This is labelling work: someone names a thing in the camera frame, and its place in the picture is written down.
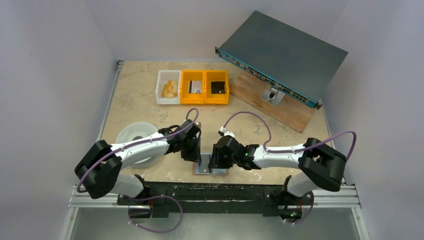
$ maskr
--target black object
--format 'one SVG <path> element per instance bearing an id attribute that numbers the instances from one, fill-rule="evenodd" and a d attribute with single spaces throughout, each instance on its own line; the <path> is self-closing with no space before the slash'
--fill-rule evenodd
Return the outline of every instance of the black object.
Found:
<path id="1" fill-rule="evenodd" d="M 282 209 L 279 211 L 279 217 L 293 223 L 294 221 L 302 218 L 301 209 Z"/>
<path id="2" fill-rule="evenodd" d="M 75 167 L 75 174 L 81 179 L 94 163 L 110 152 L 111 146 L 105 140 L 97 141 Z M 103 197 L 115 186 L 121 171 L 121 160 L 113 154 L 105 159 L 103 165 L 98 165 L 88 174 L 83 185 L 92 199 Z"/>
<path id="3" fill-rule="evenodd" d="M 147 220 L 152 216 L 152 209 L 128 209 L 128 215 L 135 223 L 143 223 L 140 220 Z"/>
<path id="4" fill-rule="evenodd" d="M 152 196 L 163 194 L 179 201 L 184 213 L 262 214 L 264 217 L 278 217 L 284 214 L 284 206 L 296 206 L 300 199 L 303 205 L 312 204 L 306 196 L 284 202 L 279 196 L 283 185 L 162 181 L 147 181 L 146 184 L 150 186 L 151 191 L 155 191 Z M 132 201 L 125 196 L 119 196 L 117 204 L 136 206 L 147 205 L 147 202 Z M 153 218 L 167 218 L 169 213 L 180 212 L 173 201 L 165 198 L 155 199 L 153 209 Z"/>
<path id="5" fill-rule="evenodd" d="M 174 132 L 180 131 L 181 129 L 188 126 L 192 121 L 190 119 L 186 120 L 181 126 L 177 126 L 174 131 L 172 127 L 161 128 L 157 132 L 163 134 L 164 136 L 168 136 Z M 167 142 L 169 144 L 168 151 L 165 153 L 176 153 L 181 152 L 181 158 L 185 161 L 190 162 L 201 162 L 202 158 L 200 156 L 200 136 L 196 137 L 196 135 L 200 132 L 200 127 L 193 123 L 189 128 L 184 130 L 183 132 L 167 138 Z"/>
<path id="6" fill-rule="evenodd" d="M 308 138 L 303 146 L 310 147 L 320 142 L 316 138 Z M 299 158 L 298 166 L 319 188 L 338 192 L 345 172 L 346 156 L 324 144 L 310 151 L 305 151 L 303 156 Z"/>
<path id="7" fill-rule="evenodd" d="M 212 169 L 209 168 L 209 162 L 211 161 L 211 154 L 209 153 L 203 153 L 200 154 L 201 162 L 199 162 L 196 166 L 196 173 L 197 174 L 211 174 Z"/>
<path id="8" fill-rule="evenodd" d="M 225 94 L 225 81 L 212 81 L 210 88 L 212 94 Z"/>
<path id="9" fill-rule="evenodd" d="M 234 137 L 226 135 L 213 145 L 210 169 L 229 169 L 233 164 L 246 170 L 261 169 L 253 163 L 259 144 L 243 146 Z"/>

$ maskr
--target wooden board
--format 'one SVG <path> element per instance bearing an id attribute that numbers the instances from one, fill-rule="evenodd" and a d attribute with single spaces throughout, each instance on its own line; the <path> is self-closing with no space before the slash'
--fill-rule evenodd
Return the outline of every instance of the wooden board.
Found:
<path id="1" fill-rule="evenodd" d="M 289 95 L 285 95 L 278 106 L 261 98 L 269 85 L 247 72 L 242 72 L 230 85 L 229 91 L 234 96 L 268 114 L 280 123 L 302 133 L 315 109 L 306 106 Z"/>

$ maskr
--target white plate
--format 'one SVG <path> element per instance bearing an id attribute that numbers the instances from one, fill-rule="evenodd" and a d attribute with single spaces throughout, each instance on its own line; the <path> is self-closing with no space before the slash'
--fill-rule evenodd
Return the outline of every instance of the white plate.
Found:
<path id="1" fill-rule="evenodd" d="M 148 122 L 134 122 L 124 127 L 122 131 L 120 131 L 120 133 L 116 137 L 115 143 L 123 144 L 137 139 L 142 139 L 156 133 L 157 131 L 158 129 Z M 154 156 L 145 159 L 140 159 L 140 161 L 131 164 L 131 166 L 134 168 L 147 168 L 148 166 L 155 163 L 159 159 L 159 157 L 160 156 Z"/>

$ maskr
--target small metal plate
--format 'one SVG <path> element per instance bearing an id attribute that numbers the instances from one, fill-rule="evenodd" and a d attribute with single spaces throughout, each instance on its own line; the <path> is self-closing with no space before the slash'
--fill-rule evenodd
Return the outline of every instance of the small metal plate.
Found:
<path id="1" fill-rule="evenodd" d="M 285 93 L 282 91 L 273 91 L 274 89 L 272 89 L 272 87 L 265 89 L 265 91 L 263 91 L 262 95 L 260 96 L 261 99 L 267 101 L 270 104 L 273 104 L 275 106 L 278 106 L 278 104 L 280 104 L 281 100 L 283 99 Z"/>
<path id="2" fill-rule="evenodd" d="M 199 175 L 205 175 L 205 174 L 226 174 L 226 169 L 219 169 L 219 168 L 209 168 L 209 161 L 211 160 L 211 154 L 210 153 L 201 153 L 201 162 L 196 163 L 196 170 L 195 173 Z"/>

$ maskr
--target beige tabletop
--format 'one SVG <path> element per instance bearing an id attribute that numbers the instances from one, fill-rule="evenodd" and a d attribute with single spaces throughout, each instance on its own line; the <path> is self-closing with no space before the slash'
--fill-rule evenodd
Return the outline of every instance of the beige tabletop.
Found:
<path id="1" fill-rule="evenodd" d="M 184 69 L 227 70 L 230 81 L 242 71 L 226 62 L 125 61 L 101 138 L 110 144 L 114 143 L 120 131 L 134 122 L 149 122 L 158 129 L 181 125 L 187 111 L 193 106 L 157 105 L 155 88 L 159 70 Z M 290 129 L 233 95 L 230 95 L 228 105 L 196 107 L 199 110 L 197 122 L 202 125 L 202 153 L 212 152 L 213 144 L 220 139 L 218 130 L 238 111 L 251 111 L 265 119 L 272 132 L 269 147 L 297 145 L 304 143 L 309 137 L 319 140 L 329 137 L 323 107 L 315 111 L 303 133 Z M 268 132 L 263 123 L 249 114 L 240 114 L 233 118 L 227 129 L 232 131 L 243 145 L 262 144 L 268 139 Z M 297 169 L 281 167 L 247 171 L 235 165 L 229 169 L 228 175 L 193 175 L 192 169 L 193 162 L 182 160 L 179 153 L 170 153 L 147 168 L 127 167 L 123 171 L 139 174 L 146 181 L 235 184 L 283 184 L 288 175 L 300 172 Z"/>

